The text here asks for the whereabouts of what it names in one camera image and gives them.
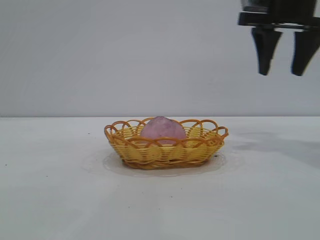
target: white backdrop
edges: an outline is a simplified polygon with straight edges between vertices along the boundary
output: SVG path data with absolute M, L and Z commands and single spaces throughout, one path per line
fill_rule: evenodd
M 320 52 L 258 75 L 240 2 L 1 0 L 0 116 L 320 116 Z

